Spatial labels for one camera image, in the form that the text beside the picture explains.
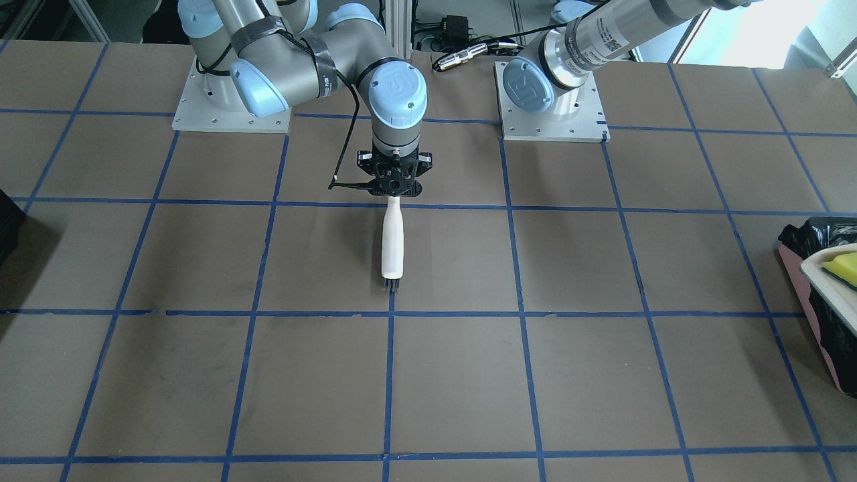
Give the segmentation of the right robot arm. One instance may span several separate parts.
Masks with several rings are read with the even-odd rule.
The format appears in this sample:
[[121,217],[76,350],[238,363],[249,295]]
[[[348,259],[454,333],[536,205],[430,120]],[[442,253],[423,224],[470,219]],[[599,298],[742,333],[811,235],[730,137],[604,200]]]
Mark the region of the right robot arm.
[[372,120],[370,175],[354,189],[418,196],[432,167],[419,149],[426,82],[397,56],[376,16],[346,3],[311,31],[315,1],[180,1],[181,30],[195,51],[172,127],[176,131],[285,133],[292,108],[348,88]]

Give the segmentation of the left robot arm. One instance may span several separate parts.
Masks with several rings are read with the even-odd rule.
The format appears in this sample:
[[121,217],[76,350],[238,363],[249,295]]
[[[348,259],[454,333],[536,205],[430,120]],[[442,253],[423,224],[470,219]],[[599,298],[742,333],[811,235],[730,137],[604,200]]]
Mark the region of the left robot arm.
[[711,8],[731,10],[749,1],[609,1],[561,27],[536,36],[501,73],[512,104],[541,113],[580,88],[591,72],[625,52]]

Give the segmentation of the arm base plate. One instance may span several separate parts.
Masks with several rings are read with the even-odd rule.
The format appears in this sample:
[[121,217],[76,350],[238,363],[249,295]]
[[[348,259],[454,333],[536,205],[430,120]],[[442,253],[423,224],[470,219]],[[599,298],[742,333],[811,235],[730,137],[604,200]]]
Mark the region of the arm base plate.
[[594,74],[590,74],[584,85],[557,98],[545,112],[530,113],[514,106],[505,93],[502,74],[506,64],[495,63],[497,104],[505,140],[578,143],[608,143],[611,140]]
[[289,110],[264,118],[251,115],[230,77],[202,74],[193,60],[171,127],[189,132],[284,135],[290,121]]

